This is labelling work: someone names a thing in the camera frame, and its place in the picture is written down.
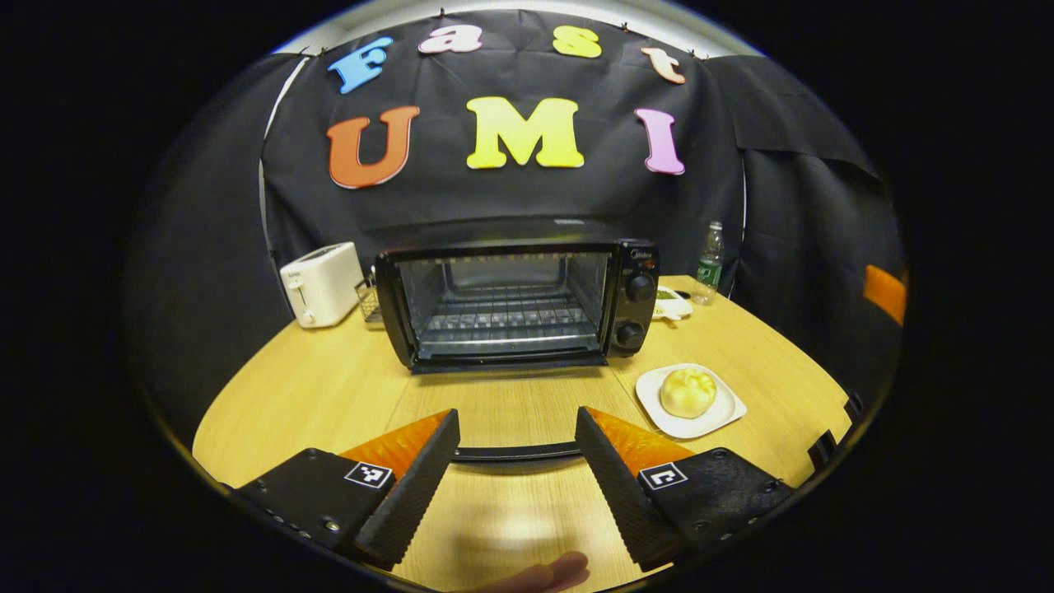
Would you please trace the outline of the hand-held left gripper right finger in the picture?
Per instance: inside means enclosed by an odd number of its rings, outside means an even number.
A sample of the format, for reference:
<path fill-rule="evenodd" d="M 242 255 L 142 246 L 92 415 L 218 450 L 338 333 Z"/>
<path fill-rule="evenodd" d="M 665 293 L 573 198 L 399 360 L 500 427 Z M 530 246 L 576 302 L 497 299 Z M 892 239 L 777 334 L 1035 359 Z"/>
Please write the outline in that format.
<path fill-rule="evenodd" d="M 695 453 L 587 406 L 575 443 L 643 571 L 711 552 L 795 492 L 730 448 Z"/>

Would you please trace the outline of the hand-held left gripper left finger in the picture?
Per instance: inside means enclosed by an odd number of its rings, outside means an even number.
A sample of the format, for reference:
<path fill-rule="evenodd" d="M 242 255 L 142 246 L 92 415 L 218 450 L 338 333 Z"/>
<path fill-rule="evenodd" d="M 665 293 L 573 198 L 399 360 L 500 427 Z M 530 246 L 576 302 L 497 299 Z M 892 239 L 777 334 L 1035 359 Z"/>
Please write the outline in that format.
<path fill-rule="evenodd" d="M 458 410 L 441 410 L 341 454 L 305 448 L 233 494 L 295 537 L 390 570 L 417 533 L 458 440 Z"/>

